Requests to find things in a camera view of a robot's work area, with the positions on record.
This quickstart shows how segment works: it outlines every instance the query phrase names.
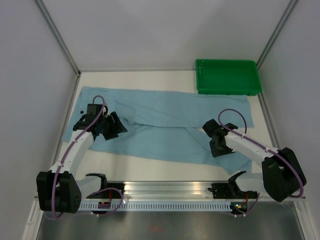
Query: white wall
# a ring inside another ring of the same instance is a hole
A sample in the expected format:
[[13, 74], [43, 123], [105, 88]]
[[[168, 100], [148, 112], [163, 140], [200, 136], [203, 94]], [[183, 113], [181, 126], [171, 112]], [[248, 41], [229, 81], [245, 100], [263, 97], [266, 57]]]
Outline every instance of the white wall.
[[43, 0], [87, 70], [195, 67], [198, 58], [257, 61], [289, 0]]
[[307, 178], [306, 197], [320, 227], [320, 1], [299, 1], [260, 68], [282, 147]]
[[0, 7], [0, 239], [21, 238], [75, 74], [32, 0]]

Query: blue cloth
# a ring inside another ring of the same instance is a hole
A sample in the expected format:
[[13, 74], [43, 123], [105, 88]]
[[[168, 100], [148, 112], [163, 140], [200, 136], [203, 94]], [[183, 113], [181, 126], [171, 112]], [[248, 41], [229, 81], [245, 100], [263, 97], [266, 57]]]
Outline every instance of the blue cloth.
[[[174, 91], [145, 91], [83, 87], [77, 99], [63, 141], [70, 141], [73, 125], [86, 112], [96, 95], [104, 97], [109, 112], [116, 111], [128, 132], [105, 141], [98, 136], [91, 150], [124, 154], [171, 162], [207, 164], [222, 167], [228, 174], [236, 170], [251, 171], [251, 160], [243, 154], [212, 157], [209, 141], [202, 128], [217, 119], [221, 110], [234, 108], [253, 127], [251, 109], [246, 96], [199, 95]], [[221, 120], [244, 127], [234, 112], [225, 112]]]

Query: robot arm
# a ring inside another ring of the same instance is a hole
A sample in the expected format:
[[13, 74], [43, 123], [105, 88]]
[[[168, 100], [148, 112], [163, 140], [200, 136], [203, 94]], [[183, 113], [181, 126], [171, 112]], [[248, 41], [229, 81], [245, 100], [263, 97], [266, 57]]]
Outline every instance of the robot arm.
[[[102, 108], [105, 108], [105, 112], [81, 137], [78, 137], [97, 118]], [[55, 188], [55, 211], [75, 213], [79, 209], [82, 199], [107, 187], [107, 179], [104, 174], [89, 173], [80, 181], [76, 181], [74, 178], [85, 152], [99, 134], [102, 134], [107, 141], [118, 137], [119, 133], [127, 132], [116, 112], [112, 112], [110, 115], [107, 113], [108, 108], [102, 104], [88, 104], [86, 114], [73, 126], [71, 140], [68, 143], [70, 149], [65, 159], [62, 161], [63, 157], [61, 156], [49, 171], [38, 174], [36, 185], [41, 210], [52, 210], [53, 188]], [[57, 184], [53, 186], [56, 174]]]
[[262, 168], [262, 173], [242, 171], [232, 176], [228, 186], [234, 195], [247, 191], [267, 192], [274, 200], [281, 202], [299, 190], [300, 184], [293, 171], [277, 155], [293, 167], [303, 186], [306, 185], [305, 175], [291, 149], [266, 146], [245, 137], [237, 130], [238, 127], [231, 123], [225, 126], [232, 131], [219, 125], [214, 119], [203, 126], [203, 130], [211, 137], [212, 156], [216, 158], [239, 151]]

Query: green tray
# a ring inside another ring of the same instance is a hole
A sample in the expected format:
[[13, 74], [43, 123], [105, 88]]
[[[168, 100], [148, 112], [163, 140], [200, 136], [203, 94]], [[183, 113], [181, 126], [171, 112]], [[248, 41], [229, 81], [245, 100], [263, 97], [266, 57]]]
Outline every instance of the green tray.
[[262, 92], [257, 65], [251, 60], [197, 59], [199, 94], [248, 95]]

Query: purple cable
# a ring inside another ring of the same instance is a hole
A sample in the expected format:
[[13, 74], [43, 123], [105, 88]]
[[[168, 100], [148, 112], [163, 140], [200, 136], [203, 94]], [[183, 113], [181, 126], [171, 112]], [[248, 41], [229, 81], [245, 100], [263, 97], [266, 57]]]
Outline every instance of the purple cable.
[[[95, 102], [96, 98], [101, 98], [102, 99], [102, 108], [100, 110], [100, 112], [98, 113], [98, 115], [95, 117], [95, 119], [89, 124], [89, 126], [87, 126], [82, 132], [80, 132], [80, 134], [78, 136], [75, 137], [74, 141], [72, 141], [72, 143], [70, 143], [70, 145], [68, 146], [68, 148], [66, 149], [64, 155], [61, 158], [60, 164], [63, 165], [68, 153], [70, 152], [71, 148], [74, 146], [74, 144], [77, 142], [77, 140], [89, 129], [92, 127], [93, 124], [95, 124], [95, 122], [98, 120], [98, 118], [101, 116], [101, 114], [104, 111], [104, 106], [106, 105], [105, 103], [105, 99], [103, 96], [97, 95], [93, 98], [93, 103]], [[62, 215], [62, 213], [59, 214], [59, 216], [57, 217], [56, 215], [56, 206], [55, 206], [55, 196], [56, 196], [56, 185], [57, 185], [57, 180], [58, 180], [58, 174], [61, 170], [61, 166], [58, 166], [55, 175], [54, 175], [54, 179], [53, 179], [53, 185], [52, 185], [52, 194], [51, 194], [51, 211], [52, 211], [52, 215], [53, 218], [55, 220], [59, 219]]]
[[[242, 135], [241, 133], [239, 133], [239, 132], [237, 132], [237, 131], [234, 131], [234, 130], [228, 128], [227, 126], [225, 126], [225, 125], [221, 122], [220, 118], [221, 118], [221, 114], [223, 114], [223, 113], [226, 112], [226, 111], [233, 111], [233, 112], [236, 112], [237, 114], [239, 114], [239, 115], [242, 117], [243, 121], [244, 121], [244, 126], [245, 126], [245, 128], [247, 128], [247, 123], [246, 123], [245, 117], [244, 117], [239, 111], [237, 111], [237, 110], [235, 110], [235, 109], [232, 109], [232, 108], [226, 108], [226, 109], [222, 110], [222, 111], [219, 113], [219, 115], [218, 115], [218, 122], [219, 122], [219, 124], [220, 124], [222, 127], [224, 127], [225, 129], [227, 129], [229, 132], [234, 133], [234, 134], [236, 134], [236, 135], [238, 135], [238, 136], [240, 136], [240, 137], [248, 140], [249, 142], [257, 145], [258, 147], [262, 148], [263, 150], [265, 150], [265, 151], [267, 150], [267, 148], [266, 148], [264, 145], [262, 145], [261, 143], [255, 141], [254, 139], [252, 139], [252, 138], [250, 138], [250, 137], [248, 137], [248, 136]], [[275, 156], [278, 157], [279, 159], [281, 159], [281, 160], [284, 162], [284, 164], [287, 165], [288, 168], [292, 171], [293, 175], [296, 177], [296, 179], [297, 179], [297, 181], [298, 181], [298, 183], [299, 183], [300, 193], [299, 193], [298, 195], [291, 195], [290, 197], [292, 197], [292, 198], [300, 198], [300, 197], [302, 197], [302, 195], [304, 194], [304, 184], [302, 183], [301, 178], [299, 177], [299, 175], [298, 175], [298, 173], [296, 172], [296, 170], [290, 165], [290, 163], [289, 163], [286, 159], [284, 159], [282, 156], [280, 156], [277, 152], [274, 152], [274, 151], [272, 151], [272, 150], [270, 150], [270, 149], [268, 149], [267, 151], [268, 151], [269, 153], [275, 155]]]

